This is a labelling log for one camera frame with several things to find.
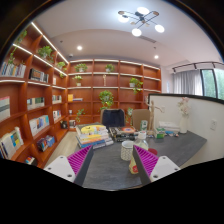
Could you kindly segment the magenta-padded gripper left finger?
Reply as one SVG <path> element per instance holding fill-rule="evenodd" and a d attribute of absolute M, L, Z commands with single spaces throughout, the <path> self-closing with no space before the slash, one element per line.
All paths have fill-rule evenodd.
<path fill-rule="evenodd" d="M 57 157 L 45 168 L 45 171 L 82 186 L 92 157 L 93 146 L 90 145 L 68 157 Z"/>

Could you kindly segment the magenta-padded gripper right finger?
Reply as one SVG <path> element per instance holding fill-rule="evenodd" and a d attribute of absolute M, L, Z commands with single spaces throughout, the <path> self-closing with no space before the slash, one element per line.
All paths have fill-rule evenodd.
<path fill-rule="evenodd" d="M 180 170 L 167 156 L 157 157 L 139 146 L 134 147 L 133 156 L 143 185 Z"/>

